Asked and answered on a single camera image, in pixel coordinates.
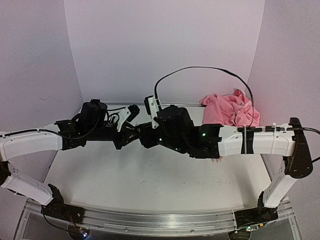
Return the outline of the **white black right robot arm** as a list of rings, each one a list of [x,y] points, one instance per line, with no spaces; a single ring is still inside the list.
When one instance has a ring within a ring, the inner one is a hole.
[[[136,127],[145,148],[160,145],[195,159],[253,154],[282,156],[280,168],[259,195],[257,206],[235,212],[238,229],[276,220],[277,208],[286,193],[297,180],[313,171],[314,159],[305,136],[307,129],[296,117],[288,124],[262,127],[196,126],[183,107],[171,105],[148,113],[151,121]]]

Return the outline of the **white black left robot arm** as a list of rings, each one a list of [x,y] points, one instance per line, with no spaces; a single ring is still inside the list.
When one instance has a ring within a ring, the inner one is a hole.
[[[44,127],[0,134],[0,186],[41,205],[41,213],[79,224],[85,209],[65,202],[59,188],[44,183],[59,151],[85,147],[89,141],[112,142],[116,149],[134,136],[130,122],[137,105],[109,108],[98,99],[83,103],[79,113]]]

